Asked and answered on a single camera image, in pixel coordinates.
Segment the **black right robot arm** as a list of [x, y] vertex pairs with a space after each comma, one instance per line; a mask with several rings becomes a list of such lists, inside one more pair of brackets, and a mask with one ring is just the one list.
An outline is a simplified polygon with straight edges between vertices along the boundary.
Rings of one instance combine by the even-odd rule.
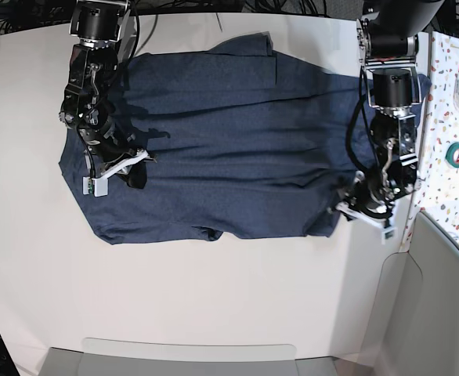
[[114, 175], [134, 189], [147, 182], [145, 163], [151, 156], [116, 124], [108, 100], [137, 50], [133, 46], [119, 56], [129, 17], [139, 17], [134, 1], [78, 1], [70, 20], [70, 35], [79, 41], [72, 49], [59, 117], [84, 147], [83, 192], [94, 197], [107, 195]]

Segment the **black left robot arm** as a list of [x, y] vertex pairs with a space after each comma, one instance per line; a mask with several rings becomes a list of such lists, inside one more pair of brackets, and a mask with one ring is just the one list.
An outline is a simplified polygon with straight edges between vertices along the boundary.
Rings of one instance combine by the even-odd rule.
[[418, 34], [441, 1], [367, 1], [356, 21], [359, 101], [345, 148], [357, 172], [337, 210], [383, 230], [396, 202], [418, 188], [417, 120], [422, 103]]

